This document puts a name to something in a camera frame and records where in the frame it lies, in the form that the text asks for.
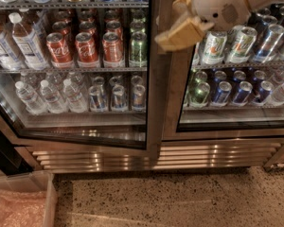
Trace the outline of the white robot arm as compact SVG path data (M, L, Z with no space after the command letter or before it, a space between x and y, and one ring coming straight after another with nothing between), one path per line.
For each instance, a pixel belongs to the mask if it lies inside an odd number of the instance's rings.
M154 40L164 51L194 46L206 33L246 23L253 11L284 0L175 0L172 25Z

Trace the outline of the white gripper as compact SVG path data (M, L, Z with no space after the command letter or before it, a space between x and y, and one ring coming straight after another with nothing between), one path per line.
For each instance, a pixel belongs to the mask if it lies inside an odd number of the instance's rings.
M199 43L213 26L216 30L229 30L245 24L251 15L250 0L192 0L193 11L198 16L178 19L173 26L154 40L166 52L187 49ZM172 17L191 13L191 0L175 0Z

